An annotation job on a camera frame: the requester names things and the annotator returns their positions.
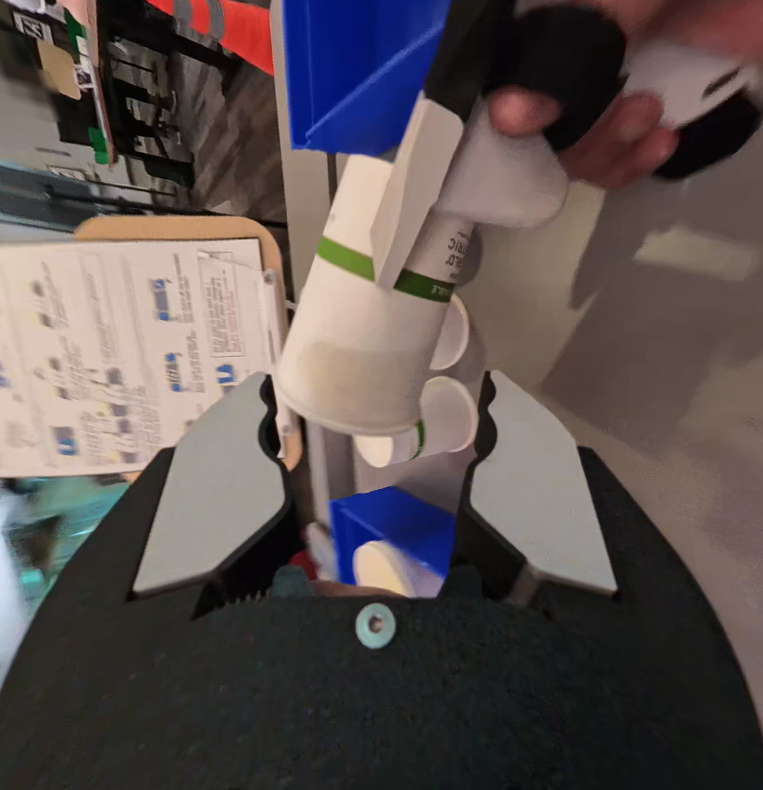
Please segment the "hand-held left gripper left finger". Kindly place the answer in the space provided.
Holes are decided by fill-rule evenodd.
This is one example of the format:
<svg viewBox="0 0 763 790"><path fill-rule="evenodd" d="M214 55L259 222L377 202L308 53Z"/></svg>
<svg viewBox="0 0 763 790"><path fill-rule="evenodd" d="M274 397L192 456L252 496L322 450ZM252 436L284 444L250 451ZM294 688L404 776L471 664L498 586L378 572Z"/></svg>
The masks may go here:
<svg viewBox="0 0 763 790"><path fill-rule="evenodd" d="M295 503L278 458L271 376L251 374L173 449L132 593L195 588L200 602L264 593L295 553Z"/></svg>

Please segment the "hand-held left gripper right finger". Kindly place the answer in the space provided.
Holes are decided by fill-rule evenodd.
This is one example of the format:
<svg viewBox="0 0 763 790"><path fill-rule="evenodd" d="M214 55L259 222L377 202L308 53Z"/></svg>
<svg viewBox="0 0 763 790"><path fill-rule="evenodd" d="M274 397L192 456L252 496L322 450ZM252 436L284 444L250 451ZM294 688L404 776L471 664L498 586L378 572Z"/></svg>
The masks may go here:
<svg viewBox="0 0 763 790"><path fill-rule="evenodd" d="M479 394L475 459L461 488L454 565L485 597L526 604L543 584L618 591L573 435L498 370Z"/></svg>

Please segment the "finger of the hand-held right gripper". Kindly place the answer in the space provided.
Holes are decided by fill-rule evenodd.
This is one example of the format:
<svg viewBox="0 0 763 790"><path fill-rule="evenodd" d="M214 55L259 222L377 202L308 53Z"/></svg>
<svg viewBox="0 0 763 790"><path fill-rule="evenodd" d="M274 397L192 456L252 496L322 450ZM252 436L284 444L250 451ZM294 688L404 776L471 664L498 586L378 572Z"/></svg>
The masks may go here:
<svg viewBox="0 0 763 790"><path fill-rule="evenodd" d="M569 180L544 136L509 137L489 99L468 120L419 97L370 231L375 280L391 289L430 215L534 228L563 208Z"/></svg>

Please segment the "white paper cup green band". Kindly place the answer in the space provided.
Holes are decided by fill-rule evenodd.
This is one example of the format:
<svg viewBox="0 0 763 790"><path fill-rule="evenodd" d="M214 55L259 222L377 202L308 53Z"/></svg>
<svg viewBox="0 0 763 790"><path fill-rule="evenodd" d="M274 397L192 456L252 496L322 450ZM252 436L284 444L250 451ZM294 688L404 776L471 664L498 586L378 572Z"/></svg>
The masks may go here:
<svg viewBox="0 0 763 790"><path fill-rule="evenodd" d="M347 435L394 435L418 421L473 230L430 214L393 288L381 288L370 229L392 170L348 157L277 364L280 399Z"/></svg>
<svg viewBox="0 0 763 790"><path fill-rule="evenodd" d="M462 299L453 294L439 333L430 370L442 371L455 366L465 355L471 339L472 322Z"/></svg>
<svg viewBox="0 0 763 790"><path fill-rule="evenodd" d="M459 453L475 440L479 424L472 394L460 381L437 376L426 382L416 426L393 436L356 436L354 448L367 465L392 465Z"/></svg>

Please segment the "blue plastic bin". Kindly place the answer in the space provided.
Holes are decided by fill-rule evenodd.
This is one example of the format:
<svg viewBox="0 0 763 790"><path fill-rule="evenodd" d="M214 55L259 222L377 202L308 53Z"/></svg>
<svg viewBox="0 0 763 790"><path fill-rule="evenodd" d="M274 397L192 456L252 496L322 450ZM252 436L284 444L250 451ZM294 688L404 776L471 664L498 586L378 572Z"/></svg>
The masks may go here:
<svg viewBox="0 0 763 790"><path fill-rule="evenodd" d="M375 540L392 544L446 579L455 538L451 513L389 487L334 499L329 514L342 584L358 587L352 557L359 546Z"/></svg>
<svg viewBox="0 0 763 790"><path fill-rule="evenodd" d="M283 1L291 147L381 156L396 147L450 1Z"/></svg>

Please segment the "stack of white paper cups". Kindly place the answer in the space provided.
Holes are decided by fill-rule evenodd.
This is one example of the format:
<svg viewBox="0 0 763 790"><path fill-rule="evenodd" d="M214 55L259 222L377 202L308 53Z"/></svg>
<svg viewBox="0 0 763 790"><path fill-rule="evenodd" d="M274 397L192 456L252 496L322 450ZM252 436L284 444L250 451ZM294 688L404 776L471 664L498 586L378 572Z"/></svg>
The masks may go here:
<svg viewBox="0 0 763 790"><path fill-rule="evenodd" d="M385 541L359 546L352 557L358 587L383 589L409 599L436 598L445 581L425 563Z"/></svg>

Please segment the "person's right hand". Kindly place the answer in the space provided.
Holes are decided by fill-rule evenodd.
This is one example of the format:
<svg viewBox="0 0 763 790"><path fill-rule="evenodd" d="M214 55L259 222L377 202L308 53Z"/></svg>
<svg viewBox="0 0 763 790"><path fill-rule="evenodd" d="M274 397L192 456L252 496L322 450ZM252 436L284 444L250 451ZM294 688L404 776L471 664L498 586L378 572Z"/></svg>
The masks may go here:
<svg viewBox="0 0 763 790"><path fill-rule="evenodd" d="M763 63L763 1L597 1L618 23L629 44L667 40L738 62ZM563 109L547 95L516 85L488 99L493 128L510 137L541 133ZM570 179L606 190L648 179L675 151L677 134L662 122L651 93L619 95L593 128L560 159Z"/></svg>

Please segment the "wooden instruction board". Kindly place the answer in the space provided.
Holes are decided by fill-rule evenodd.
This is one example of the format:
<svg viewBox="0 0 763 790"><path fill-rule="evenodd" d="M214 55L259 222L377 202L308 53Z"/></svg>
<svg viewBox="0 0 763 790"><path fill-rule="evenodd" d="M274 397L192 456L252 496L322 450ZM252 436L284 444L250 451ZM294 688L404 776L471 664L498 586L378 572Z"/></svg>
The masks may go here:
<svg viewBox="0 0 763 790"><path fill-rule="evenodd" d="M139 472L270 375L287 328L279 245L245 218L0 245L0 479Z"/></svg>

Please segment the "wooden desk black legs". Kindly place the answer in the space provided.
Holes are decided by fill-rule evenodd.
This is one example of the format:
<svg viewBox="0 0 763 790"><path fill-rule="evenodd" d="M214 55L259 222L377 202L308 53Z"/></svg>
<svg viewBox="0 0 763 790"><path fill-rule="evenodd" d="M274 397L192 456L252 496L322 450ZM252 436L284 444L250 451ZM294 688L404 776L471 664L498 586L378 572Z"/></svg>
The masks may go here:
<svg viewBox="0 0 763 790"><path fill-rule="evenodd" d="M193 164L169 157L161 137L161 116L156 108L153 124L139 121L131 112L129 100L140 88L130 91L119 86L111 65L109 44L128 42L169 58L178 54L218 70L223 86L229 87L240 63L220 44L207 45L208 35L195 40L181 35L185 23L193 19L188 2L60 2L74 53L93 80L95 124L88 127L89 144L99 164L113 165L120 156L139 160L146 172L186 189L195 183Z"/></svg>

